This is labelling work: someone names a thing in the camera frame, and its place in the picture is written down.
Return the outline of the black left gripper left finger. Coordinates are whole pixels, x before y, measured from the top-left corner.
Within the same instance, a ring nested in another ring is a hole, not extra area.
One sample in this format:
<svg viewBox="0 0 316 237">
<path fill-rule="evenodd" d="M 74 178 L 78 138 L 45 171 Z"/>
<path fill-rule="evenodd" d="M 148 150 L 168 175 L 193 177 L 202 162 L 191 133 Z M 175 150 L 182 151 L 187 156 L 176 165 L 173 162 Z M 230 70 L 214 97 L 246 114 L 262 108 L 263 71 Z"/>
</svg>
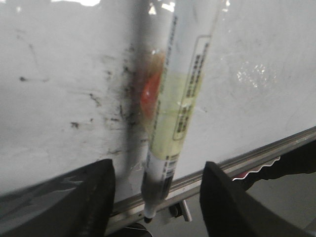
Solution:
<svg viewBox="0 0 316 237">
<path fill-rule="evenodd" d="M 100 160 L 0 197 L 2 237 L 102 237 L 114 206 L 115 170 Z"/>
</svg>

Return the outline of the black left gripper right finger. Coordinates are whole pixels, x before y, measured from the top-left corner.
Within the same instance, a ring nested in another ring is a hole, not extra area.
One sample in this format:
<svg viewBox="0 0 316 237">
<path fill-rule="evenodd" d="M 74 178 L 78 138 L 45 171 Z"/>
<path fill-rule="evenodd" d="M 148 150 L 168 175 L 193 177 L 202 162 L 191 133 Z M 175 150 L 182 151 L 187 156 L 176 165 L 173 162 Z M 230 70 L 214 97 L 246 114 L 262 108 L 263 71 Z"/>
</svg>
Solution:
<svg viewBox="0 0 316 237">
<path fill-rule="evenodd" d="M 206 162 L 200 207 L 210 237 L 310 237 L 250 196 L 214 162 Z"/>
</svg>

